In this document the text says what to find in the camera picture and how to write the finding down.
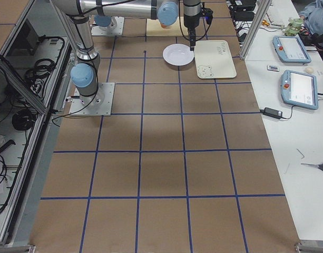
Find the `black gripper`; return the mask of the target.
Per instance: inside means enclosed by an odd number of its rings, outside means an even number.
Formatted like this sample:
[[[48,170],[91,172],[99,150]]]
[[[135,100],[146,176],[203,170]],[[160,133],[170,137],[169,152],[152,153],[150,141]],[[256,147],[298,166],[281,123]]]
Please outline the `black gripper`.
[[[200,17],[204,17],[208,25],[211,25],[213,20],[213,10],[210,8],[202,7]],[[196,45],[196,31],[195,29],[188,29],[188,36],[190,42],[190,51],[194,51]]]

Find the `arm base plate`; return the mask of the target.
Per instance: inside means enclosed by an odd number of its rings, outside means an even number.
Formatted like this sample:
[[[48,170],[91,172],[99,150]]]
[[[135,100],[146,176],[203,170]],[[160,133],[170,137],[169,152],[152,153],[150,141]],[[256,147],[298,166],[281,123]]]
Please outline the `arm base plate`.
[[[121,36],[123,33],[124,17],[94,15],[91,25],[93,36]]]
[[[90,97],[80,96],[77,88],[71,100],[69,113],[72,117],[78,116],[110,116],[112,112],[115,83],[102,82],[96,95]]]

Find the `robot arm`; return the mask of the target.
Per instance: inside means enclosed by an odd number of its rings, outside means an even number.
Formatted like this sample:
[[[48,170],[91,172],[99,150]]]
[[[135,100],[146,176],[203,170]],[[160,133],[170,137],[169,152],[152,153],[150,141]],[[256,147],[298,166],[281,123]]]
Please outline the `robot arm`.
[[[94,15],[94,23],[102,30],[113,30],[118,26],[118,23],[113,16]]]
[[[76,46],[79,63],[93,67],[93,82],[97,81],[100,54],[94,48],[91,15],[145,18],[170,26],[179,18],[180,4],[183,4],[183,24],[188,31],[188,36],[184,38],[189,41],[191,51],[194,51],[196,42],[202,39],[196,35],[200,19],[205,18],[208,25],[213,20],[213,10],[206,8],[201,1],[52,1],[52,4],[65,16],[66,30],[71,32],[69,40]]]

